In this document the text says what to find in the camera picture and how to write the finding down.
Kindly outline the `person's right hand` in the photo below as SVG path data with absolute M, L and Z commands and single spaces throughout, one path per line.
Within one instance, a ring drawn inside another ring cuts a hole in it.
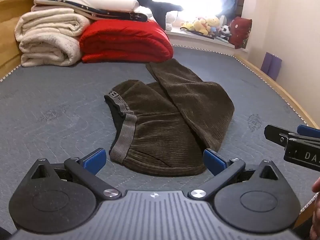
M 320 237 L 320 200 L 319 200 L 319 191 L 320 191 L 320 178 L 318 178 L 312 186 L 312 191 L 318 193 L 315 201 L 315 209 L 312 217 L 312 226 L 310 229 L 310 239 L 317 240 Z

